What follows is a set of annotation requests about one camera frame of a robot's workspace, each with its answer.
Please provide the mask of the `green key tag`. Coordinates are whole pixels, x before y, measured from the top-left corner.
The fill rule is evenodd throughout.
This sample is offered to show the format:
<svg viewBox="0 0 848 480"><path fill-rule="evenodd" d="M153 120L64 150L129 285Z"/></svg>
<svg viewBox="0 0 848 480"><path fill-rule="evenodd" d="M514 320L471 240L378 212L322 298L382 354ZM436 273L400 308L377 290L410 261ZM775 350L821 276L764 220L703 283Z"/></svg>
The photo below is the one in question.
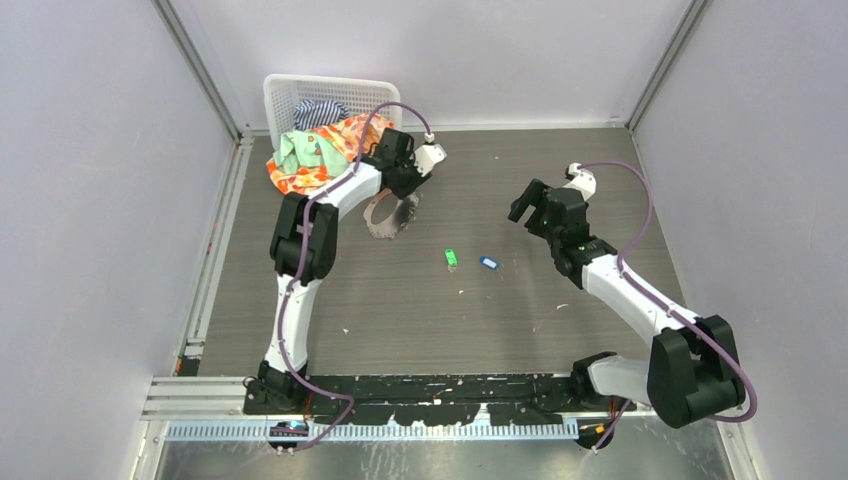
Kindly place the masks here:
<svg viewBox="0 0 848 480"><path fill-rule="evenodd" d="M446 249L444 251L444 255L449 269L455 269L458 267L458 258L453 249Z"/></svg>

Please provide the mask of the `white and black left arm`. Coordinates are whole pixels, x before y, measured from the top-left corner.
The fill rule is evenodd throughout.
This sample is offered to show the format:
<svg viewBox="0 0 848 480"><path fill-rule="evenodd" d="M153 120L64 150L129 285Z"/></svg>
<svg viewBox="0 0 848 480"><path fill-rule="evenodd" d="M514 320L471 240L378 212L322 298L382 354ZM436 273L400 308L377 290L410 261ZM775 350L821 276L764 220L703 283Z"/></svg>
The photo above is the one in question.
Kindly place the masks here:
<svg viewBox="0 0 848 480"><path fill-rule="evenodd" d="M244 382L245 413L302 413L313 395L341 400L306 378L312 311L335 264L339 223L383 191L400 200L414 194L446 158L433 135L415 145L411 135L387 129L327 186L284 196L269 248L278 286L272 338L256 375Z"/></svg>

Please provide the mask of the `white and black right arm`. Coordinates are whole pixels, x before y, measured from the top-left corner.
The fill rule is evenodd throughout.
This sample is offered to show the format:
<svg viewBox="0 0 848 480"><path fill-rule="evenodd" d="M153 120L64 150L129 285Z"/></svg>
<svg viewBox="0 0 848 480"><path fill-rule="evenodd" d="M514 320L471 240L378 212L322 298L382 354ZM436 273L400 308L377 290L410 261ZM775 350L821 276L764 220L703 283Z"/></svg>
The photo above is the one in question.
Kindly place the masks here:
<svg viewBox="0 0 848 480"><path fill-rule="evenodd" d="M650 406L668 426L713 418L754 398L743 377L732 327L700 316L644 283L608 242L591 234L590 191L573 178L562 187L533 179L508 218L529 218L527 231L546 241L559 274L617 314L648 346L638 361L602 352L573 365L571 397L596 410L610 397Z"/></svg>

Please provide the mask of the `blue key tag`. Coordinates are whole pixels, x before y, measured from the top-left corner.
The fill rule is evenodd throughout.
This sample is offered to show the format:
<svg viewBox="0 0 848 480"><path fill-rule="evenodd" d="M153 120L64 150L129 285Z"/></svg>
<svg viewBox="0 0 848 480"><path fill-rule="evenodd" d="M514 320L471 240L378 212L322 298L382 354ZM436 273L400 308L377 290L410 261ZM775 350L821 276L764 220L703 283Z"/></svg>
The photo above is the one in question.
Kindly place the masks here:
<svg viewBox="0 0 848 480"><path fill-rule="evenodd" d="M498 270L500 268L500 264L495 259L488 256L481 256L479 258L479 262L481 265L490 270Z"/></svg>

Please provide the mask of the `orange floral cloth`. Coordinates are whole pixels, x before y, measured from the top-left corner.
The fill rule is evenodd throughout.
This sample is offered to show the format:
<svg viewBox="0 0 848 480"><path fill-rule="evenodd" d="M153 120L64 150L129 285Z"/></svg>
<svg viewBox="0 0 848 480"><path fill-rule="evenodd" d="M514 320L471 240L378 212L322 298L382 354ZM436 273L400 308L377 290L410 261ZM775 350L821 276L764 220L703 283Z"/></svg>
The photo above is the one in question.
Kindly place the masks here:
<svg viewBox="0 0 848 480"><path fill-rule="evenodd" d="M379 114L371 120L362 114L310 130L285 132L266 161L270 181L283 194L309 194L345 173L358 154L362 133L365 146L370 147L394 126Z"/></svg>

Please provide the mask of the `blue striped cloth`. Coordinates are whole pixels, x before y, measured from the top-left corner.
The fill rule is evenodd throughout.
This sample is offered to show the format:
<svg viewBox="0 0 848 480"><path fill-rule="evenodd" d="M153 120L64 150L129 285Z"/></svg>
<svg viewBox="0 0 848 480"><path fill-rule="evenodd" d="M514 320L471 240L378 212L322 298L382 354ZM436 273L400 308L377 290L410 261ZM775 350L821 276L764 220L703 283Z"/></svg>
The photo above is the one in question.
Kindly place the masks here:
<svg viewBox="0 0 848 480"><path fill-rule="evenodd" d="M310 130L336 123L349 116L349 109L339 101L306 99L295 106L293 128L301 131Z"/></svg>

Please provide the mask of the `mint green cloth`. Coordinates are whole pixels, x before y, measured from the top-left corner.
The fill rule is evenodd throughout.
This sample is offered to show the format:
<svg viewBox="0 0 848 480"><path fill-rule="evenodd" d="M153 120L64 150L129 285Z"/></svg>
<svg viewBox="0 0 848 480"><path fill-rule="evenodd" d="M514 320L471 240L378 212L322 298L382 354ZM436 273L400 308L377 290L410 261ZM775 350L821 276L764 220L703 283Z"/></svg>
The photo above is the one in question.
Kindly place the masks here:
<svg viewBox="0 0 848 480"><path fill-rule="evenodd" d="M335 178L348 169L350 160L318 133L293 130L279 137L272 163L284 174L307 169Z"/></svg>

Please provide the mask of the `white plastic laundry basket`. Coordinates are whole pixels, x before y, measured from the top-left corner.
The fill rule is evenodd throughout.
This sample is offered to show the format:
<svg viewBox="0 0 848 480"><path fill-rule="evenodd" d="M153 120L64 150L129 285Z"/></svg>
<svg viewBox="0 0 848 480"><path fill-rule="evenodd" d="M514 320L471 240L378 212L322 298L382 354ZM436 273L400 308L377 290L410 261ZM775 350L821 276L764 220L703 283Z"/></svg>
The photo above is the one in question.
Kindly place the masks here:
<svg viewBox="0 0 848 480"><path fill-rule="evenodd" d="M283 133L294 129L295 107L304 100L337 101L352 116L367 114L379 104L401 100L391 83L342 77L270 74L263 81L263 100L273 148Z"/></svg>

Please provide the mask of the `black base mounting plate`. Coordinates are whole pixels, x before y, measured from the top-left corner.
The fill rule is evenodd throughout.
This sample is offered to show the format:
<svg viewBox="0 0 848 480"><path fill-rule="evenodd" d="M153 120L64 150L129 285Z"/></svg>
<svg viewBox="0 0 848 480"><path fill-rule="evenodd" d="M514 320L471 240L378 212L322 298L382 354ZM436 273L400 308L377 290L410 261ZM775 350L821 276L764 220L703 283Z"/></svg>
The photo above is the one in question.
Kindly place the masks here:
<svg viewBox="0 0 848 480"><path fill-rule="evenodd" d="M315 375L312 389L274 374L248 376L247 415L301 415L318 424L468 425L488 415L494 426L554 425L568 414L610 420L620 397L583 396L568 375Z"/></svg>

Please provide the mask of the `aluminium frame rail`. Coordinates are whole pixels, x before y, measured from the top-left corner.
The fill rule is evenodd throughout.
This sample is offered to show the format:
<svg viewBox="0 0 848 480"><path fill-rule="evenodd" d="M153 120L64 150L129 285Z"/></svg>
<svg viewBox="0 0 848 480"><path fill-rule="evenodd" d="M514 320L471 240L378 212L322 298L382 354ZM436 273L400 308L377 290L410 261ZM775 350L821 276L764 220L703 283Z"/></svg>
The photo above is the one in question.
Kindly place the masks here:
<svg viewBox="0 0 848 480"><path fill-rule="evenodd" d="M242 377L155 377L142 420L217 420L242 415Z"/></svg>

